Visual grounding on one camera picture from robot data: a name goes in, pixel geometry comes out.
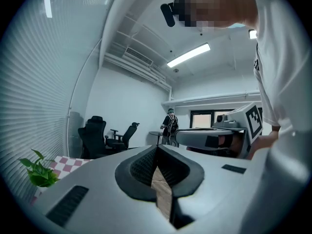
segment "checkered tablecloth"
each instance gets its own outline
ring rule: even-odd
[[[57,156],[55,162],[50,164],[50,168],[53,169],[54,173],[58,175],[59,179],[64,178],[78,167],[82,166],[83,164],[91,161],[92,159],[82,159],[82,158],[69,158],[65,156]],[[31,204],[37,200],[37,198],[41,195],[41,191],[37,189],[34,198]]]

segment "office chair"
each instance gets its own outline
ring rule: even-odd
[[[100,128],[101,136],[102,136],[102,139],[104,141],[105,140],[104,139],[104,129],[105,129],[105,126],[106,126],[106,121],[104,121],[101,116],[92,116],[91,119],[88,119],[87,123],[96,124],[97,127]]]
[[[81,158],[96,159],[116,153],[115,150],[106,149],[101,130],[96,124],[87,123],[85,127],[78,129],[78,133],[84,146]]]
[[[116,132],[117,130],[112,130],[114,131],[114,138],[108,138],[108,136],[105,136],[106,138],[106,145],[113,148],[117,152],[125,151],[129,148],[129,140],[132,137],[132,135],[136,132],[137,126],[140,123],[135,123],[133,122],[132,125],[128,128],[128,130],[124,133],[124,135],[118,135]]]

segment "round table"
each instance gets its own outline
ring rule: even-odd
[[[158,136],[158,140],[157,140],[157,145],[158,145],[159,144],[159,137],[162,136],[162,132],[149,132],[149,134]]]

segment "air conditioning vent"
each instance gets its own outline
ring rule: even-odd
[[[138,60],[148,66],[151,66],[153,64],[153,61],[151,59],[148,59],[146,56],[129,47],[126,49],[125,55],[134,58],[135,60]]]

